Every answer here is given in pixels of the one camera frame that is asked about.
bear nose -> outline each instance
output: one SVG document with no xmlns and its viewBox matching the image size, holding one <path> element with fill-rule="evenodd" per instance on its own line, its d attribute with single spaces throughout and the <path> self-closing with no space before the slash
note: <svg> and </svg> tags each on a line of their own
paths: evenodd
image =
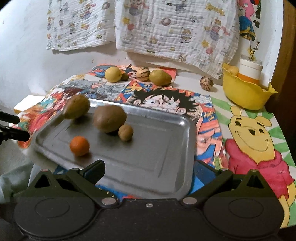
<svg viewBox="0 0 296 241">
<path fill-rule="evenodd" d="M 254 136 L 256 134 L 255 131 L 253 131 L 252 129 L 249 129 L 249 132 Z"/>
</svg>

small plant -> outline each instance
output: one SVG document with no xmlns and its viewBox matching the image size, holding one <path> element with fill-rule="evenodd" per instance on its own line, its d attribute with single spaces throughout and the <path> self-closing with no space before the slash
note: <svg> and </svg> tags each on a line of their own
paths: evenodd
<svg viewBox="0 0 296 241">
<path fill-rule="evenodd" d="M 257 41 L 256 47 L 253 47 L 253 49 L 252 49 L 251 38 L 250 38 L 250 30 L 251 30 L 251 28 L 247 27 L 248 39 L 249 39 L 249 42 L 250 42 L 250 48 L 248 49 L 249 59 L 252 60 L 252 61 L 255 61 L 256 58 L 255 58 L 254 54 L 255 54 L 255 51 L 258 50 L 258 45 L 260 44 L 260 42 Z"/>
</svg>

bear face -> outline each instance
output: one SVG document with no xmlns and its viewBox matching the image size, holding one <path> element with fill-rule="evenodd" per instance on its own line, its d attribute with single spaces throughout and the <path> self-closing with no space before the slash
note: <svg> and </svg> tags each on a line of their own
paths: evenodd
<svg viewBox="0 0 296 241">
<path fill-rule="evenodd" d="M 274 145 L 265 127 L 270 127 L 270 120 L 263 116 L 255 119 L 242 116 L 241 110 L 231 107 L 233 117 L 228 125 L 229 130 L 240 150 L 257 164 L 274 159 Z"/>
</svg>

bear smile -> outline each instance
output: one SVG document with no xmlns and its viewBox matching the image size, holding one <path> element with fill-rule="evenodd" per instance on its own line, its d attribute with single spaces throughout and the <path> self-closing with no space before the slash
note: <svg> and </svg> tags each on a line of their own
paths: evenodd
<svg viewBox="0 0 296 241">
<path fill-rule="evenodd" d="M 249 146 L 245 141 L 244 141 L 244 139 L 242 139 L 241 138 L 241 136 L 239 135 L 239 132 L 238 131 L 235 131 L 237 134 L 238 134 L 238 136 L 240 137 L 240 139 L 248 146 L 248 147 L 250 147 L 251 149 L 253 149 L 253 150 L 255 150 L 255 151 L 259 151 L 259 152 L 265 152 L 267 149 L 268 149 L 268 147 L 269 147 L 269 141 L 266 139 L 266 141 L 267 141 L 267 147 L 266 147 L 266 149 L 265 150 L 257 150 L 257 149 L 254 149 L 253 147 L 251 147 L 251 146 Z"/>
</svg>

yellow ear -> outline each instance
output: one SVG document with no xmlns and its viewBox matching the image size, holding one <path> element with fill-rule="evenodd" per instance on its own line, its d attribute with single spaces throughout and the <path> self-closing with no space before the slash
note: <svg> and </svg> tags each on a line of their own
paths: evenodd
<svg viewBox="0 0 296 241">
<path fill-rule="evenodd" d="M 266 118 L 263 117 L 263 116 L 258 115 L 258 116 L 255 117 L 255 120 L 261 122 L 261 123 L 262 123 L 264 126 L 266 126 L 266 127 L 271 127 L 271 122 L 270 122 L 270 120 L 269 120 L 269 119 L 266 119 Z"/>
<path fill-rule="evenodd" d="M 238 108 L 237 106 L 233 105 L 230 107 L 231 113 L 233 115 L 237 115 L 237 116 L 241 116 L 242 115 L 242 111 L 240 110 L 240 108 Z"/>
</svg>

